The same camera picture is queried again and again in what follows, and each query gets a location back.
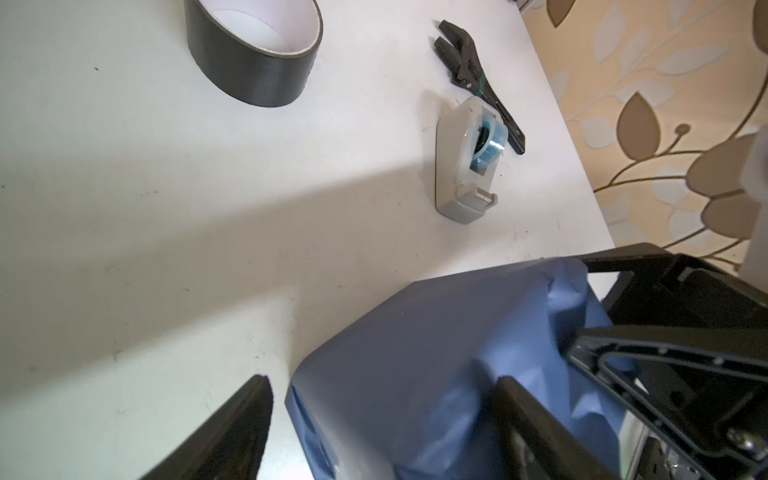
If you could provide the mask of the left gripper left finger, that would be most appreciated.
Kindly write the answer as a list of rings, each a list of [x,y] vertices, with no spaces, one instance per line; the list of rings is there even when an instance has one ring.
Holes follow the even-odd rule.
[[[266,376],[252,376],[146,479],[254,479],[273,411]]]

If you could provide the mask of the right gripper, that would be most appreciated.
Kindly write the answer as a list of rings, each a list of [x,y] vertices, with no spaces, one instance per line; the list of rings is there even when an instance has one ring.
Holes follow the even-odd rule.
[[[638,243],[576,256],[616,273],[606,328],[564,358],[706,479],[767,475],[767,297],[683,254]]]

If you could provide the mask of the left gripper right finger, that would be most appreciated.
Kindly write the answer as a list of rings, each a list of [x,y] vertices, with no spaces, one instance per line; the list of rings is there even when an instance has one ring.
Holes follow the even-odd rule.
[[[498,379],[493,413],[508,479],[615,479],[516,379]]]

